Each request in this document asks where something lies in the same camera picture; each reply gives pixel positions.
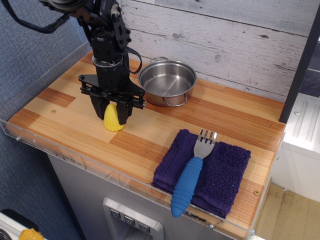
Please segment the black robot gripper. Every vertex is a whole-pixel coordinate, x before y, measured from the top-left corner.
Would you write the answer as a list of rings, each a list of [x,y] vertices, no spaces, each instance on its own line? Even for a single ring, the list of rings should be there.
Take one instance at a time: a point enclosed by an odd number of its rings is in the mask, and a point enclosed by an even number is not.
[[[96,74],[78,76],[81,92],[90,96],[96,115],[101,120],[105,118],[105,111],[110,101],[117,103],[119,124],[125,125],[132,115],[133,108],[145,107],[145,91],[131,81],[128,67],[124,64],[97,65],[95,69]]]

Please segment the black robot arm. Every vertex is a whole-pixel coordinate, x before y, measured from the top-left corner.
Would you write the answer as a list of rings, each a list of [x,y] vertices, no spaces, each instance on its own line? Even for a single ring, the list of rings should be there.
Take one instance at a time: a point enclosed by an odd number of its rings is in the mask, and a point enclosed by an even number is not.
[[[128,47],[131,31],[122,19],[122,9],[116,0],[43,0],[51,10],[77,19],[92,48],[95,74],[82,74],[81,92],[90,96],[97,116],[104,119],[107,105],[116,103],[118,121],[125,125],[133,108],[143,109],[145,91],[134,84],[129,54],[139,53]]]

